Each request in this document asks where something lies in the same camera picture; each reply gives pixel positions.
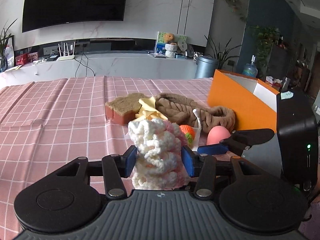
silver bolt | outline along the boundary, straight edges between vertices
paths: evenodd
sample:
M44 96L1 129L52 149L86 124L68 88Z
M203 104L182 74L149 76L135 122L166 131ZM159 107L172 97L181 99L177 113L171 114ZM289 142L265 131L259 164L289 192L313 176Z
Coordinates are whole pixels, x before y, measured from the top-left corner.
M208 197L211 195L211 190L209 189L206 189L206 188L201 188L199 190L197 190L196 194L199 196L199 197Z
M108 194L111 197L120 197L124 194L124 191L120 188L113 188L113 189L109 190Z

water bottle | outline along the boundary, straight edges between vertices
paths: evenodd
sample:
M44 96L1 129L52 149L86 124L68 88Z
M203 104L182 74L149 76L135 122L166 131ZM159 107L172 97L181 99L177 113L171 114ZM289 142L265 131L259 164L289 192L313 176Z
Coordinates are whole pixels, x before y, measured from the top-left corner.
M253 55L250 64L246 64L243 68L242 74L249 77L256 77L258 75L258 69L254 62L256 61L256 56Z

dark teal wall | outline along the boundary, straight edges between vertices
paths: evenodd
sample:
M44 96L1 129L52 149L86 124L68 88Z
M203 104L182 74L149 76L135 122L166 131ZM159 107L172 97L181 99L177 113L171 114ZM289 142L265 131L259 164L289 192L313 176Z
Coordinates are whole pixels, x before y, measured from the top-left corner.
M290 42L293 30L294 12L285 0L250 0L248 19L237 72L241 73L245 64L255 54L255 37L250 26L277 27L285 41Z

brown plush sponge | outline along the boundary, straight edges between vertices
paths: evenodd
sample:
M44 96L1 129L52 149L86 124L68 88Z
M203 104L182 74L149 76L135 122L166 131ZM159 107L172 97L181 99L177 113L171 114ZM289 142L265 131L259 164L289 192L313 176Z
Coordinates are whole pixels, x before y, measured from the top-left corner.
M107 120L113 120L120 125L128 124L136 119L136 114L139 113L141 104L140 98L146 98L142 93L132 93L126 97L118 97L112 102L106 103Z

pink egg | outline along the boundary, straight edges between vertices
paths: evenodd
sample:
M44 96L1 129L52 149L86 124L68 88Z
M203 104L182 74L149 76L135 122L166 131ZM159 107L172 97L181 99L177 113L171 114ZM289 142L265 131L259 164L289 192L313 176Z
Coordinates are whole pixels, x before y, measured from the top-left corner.
M231 136L229 131L223 126L215 126L213 127L207 138L207 145L218 144L221 140L227 139Z

